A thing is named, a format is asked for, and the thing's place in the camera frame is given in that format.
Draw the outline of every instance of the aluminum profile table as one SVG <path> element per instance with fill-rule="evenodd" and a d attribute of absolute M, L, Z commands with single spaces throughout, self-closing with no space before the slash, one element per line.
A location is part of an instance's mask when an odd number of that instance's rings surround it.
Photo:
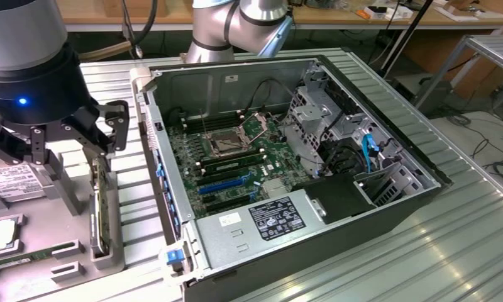
<path fill-rule="evenodd" d="M 325 55 L 348 75 L 454 186 L 390 233 L 237 301 L 503 301 L 503 187 L 354 54 L 329 48 L 281 52 L 278 57 L 316 54 Z M 252 58 L 237 55 L 237 60 Z M 103 102 L 124 98 L 135 106 L 128 71 L 174 64 L 178 59 L 85 64 L 83 71 L 95 98 Z M 128 149 L 112 163 L 119 176 L 127 270 L 41 301 L 181 299 L 178 288 L 165 286 L 160 273 L 164 230 L 135 121 L 131 125 Z M 67 170 L 81 173 L 85 164 L 75 158 L 69 156 Z"/>
<path fill-rule="evenodd" d="M 438 82 L 442 80 L 445 74 L 447 73 L 449 68 L 457 61 L 461 53 L 466 48 L 471 48 L 479 56 L 474 58 L 462 68 L 457 77 L 451 81 L 451 85 L 455 86 L 461 81 L 462 77 L 469 72 L 473 65 L 479 60 L 481 56 L 486 57 L 491 62 L 494 62 L 499 67 L 503 68 L 503 35 L 467 35 L 461 39 L 459 44 L 454 48 L 445 64 L 442 65 L 438 73 L 430 80 L 430 85 L 426 90 L 420 91 L 418 95 L 414 98 L 416 107 L 421 108 L 424 103 L 428 100 L 430 92 L 437 87 Z M 503 103 L 503 95 L 501 96 L 499 101 L 495 102 L 494 108 L 497 108 Z"/>

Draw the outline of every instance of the warning label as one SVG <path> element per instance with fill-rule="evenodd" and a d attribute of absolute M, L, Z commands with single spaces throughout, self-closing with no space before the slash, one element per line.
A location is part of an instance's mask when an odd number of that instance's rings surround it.
<path fill-rule="evenodd" d="M 289 197 L 261 204 L 249 210 L 261 237 L 266 241 L 305 228 L 304 220 Z"/>
<path fill-rule="evenodd" d="M 41 190 L 40 180 L 29 165 L 0 168 L 0 197 L 13 197 Z"/>

